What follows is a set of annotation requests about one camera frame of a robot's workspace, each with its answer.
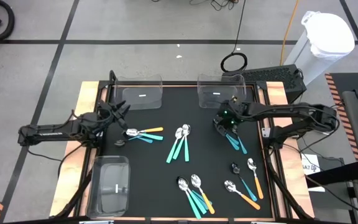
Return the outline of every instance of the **transparent container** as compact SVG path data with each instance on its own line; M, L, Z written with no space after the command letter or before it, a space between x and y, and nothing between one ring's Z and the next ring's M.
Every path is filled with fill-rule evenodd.
M118 77L114 87L114 100L126 100L131 105L129 110L146 110L160 108L162 105L162 78L160 75L150 77Z
M131 168L124 156L100 156L94 160L86 216L120 217L128 209Z
M199 75L197 81L198 104L202 108L219 108L224 100L233 96L246 99L246 82L242 75L230 77Z

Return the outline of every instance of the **concrete floor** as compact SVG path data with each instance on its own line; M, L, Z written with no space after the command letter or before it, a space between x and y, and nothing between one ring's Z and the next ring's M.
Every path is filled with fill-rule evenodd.
M27 155L22 169L16 169L21 172L12 175L21 151L16 143L20 126L38 119L39 124L66 120L75 107L81 82L106 80L110 69L117 76L159 74L164 80L196 80L199 74L220 75L220 61L231 52L233 45L208 44L204 40L234 40L242 7L242 0L233 10L219 12L208 2L191 6L187 0L6 2L16 13L16 27L9 38L12 42L0 44L0 202L7 208L1 214L5 222L47 218L57 182L58 162L32 155ZM358 0L346 3L358 27ZM248 69L278 65L280 41L294 5L295 0L247 1L239 38L277 40L270 44L254 41L239 45L240 51L248 56ZM74 13L72 23L70 11ZM303 32L300 19L306 11L334 13L350 24L340 0L302 0L288 40L297 40ZM178 41L158 44L159 41L143 40ZM183 40L201 41L182 44ZM292 47L286 46L285 55ZM235 59L229 63L235 68ZM327 72L358 72L358 45ZM40 97L43 87L46 98ZM302 101L333 105L323 76L310 83ZM43 105L40 113L34 113L37 105ZM309 133L305 140L312 142L321 137L318 133ZM30 149L62 158L65 142L42 143ZM343 128L313 149L324 156L343 157L346 163L355 161Z

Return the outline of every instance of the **paper sign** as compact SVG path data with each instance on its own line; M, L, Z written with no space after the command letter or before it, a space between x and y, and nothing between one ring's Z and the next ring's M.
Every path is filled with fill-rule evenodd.
M303 172L305 172L306 175L320 172L317 155L302 154L302 165ZM313 187L310 188L309 191L325 192L325 189L322 187Z

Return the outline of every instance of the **trash bin lid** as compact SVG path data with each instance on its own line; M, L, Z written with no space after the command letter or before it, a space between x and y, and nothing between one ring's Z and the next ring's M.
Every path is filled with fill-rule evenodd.
M354 49L353 33L337 15L306 12L302 24L306 28L310 44L322 54L347 55Z

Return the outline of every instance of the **wooden table frame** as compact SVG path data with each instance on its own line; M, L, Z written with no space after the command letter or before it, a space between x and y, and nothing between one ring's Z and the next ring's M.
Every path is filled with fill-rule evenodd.
M94 111L96 104L96 99L99 93L100 100L106 100L108 95L107 88L102 88L99 91L99 82L83 82L81 85L80 94L78 97L75 114L82 114L86 112ZM169 85L164 87L184 87L185 85ZM267 82L267 91L261 89L258 90L258 97L261 103L266 103L270 101L271 105L284 105L288 104L287 98L285 96L285 90L282 82ZM292 123L291 118L274 118L273 122L276 126L287 126ZM263 122L259 122L259 126L269 127L268 119L265 119ZM298 145L295 139L288 138L285 141L285 144L293 146L298 149ZM70 153L80 144L78 142L68 142L66 146L65 155ZM89 163L91 164L87 168L87 173L91 170L93 165L93 160L96 154L96 149L92 149L89 156ZM83 173L84 161L86 155L86 148L81 147L79 150L74 152L71 156L67 157L65 162L62 164L62 169L60 176L57 182L57 187L55 191L55 196L53 198L53 203L50 211L50 215L56 215L59 213L64 206L70 201L73 194L79 187L81 176ZM303 208L303 210L310 216L314 216L313 207L311 204L308 187L306 184L305 175L303 173L302 162L299 152L296 152L294 149L284 146L280 150L281 157L281 166L283 168L283 175L285 177L285 183L287 189L291 192L295 200ZM275 160L274 155L271 156L273 166L277 170L277 161ZM280 217L285 218L289 211L286 210L286 206L283 200L283 195L278 187L275 185L275 198L277 199L278 212ZM80 216L85 215L86 204L88 203L88 195L90 192L90 186L86 188L81 200L81 206L79 210ZM291 211L291 214L296 218L294 211ZM104 219L108 220L132 220L132 221L144 221L144 217L106 217ZM189 220L197 221L196 218L151 218L152 221L176 221L176 220ZM247 222L247 221L273 221L273 218L235 218L235 222ZM202 218L200 221L214 221L214 222L227 222L228 218Z

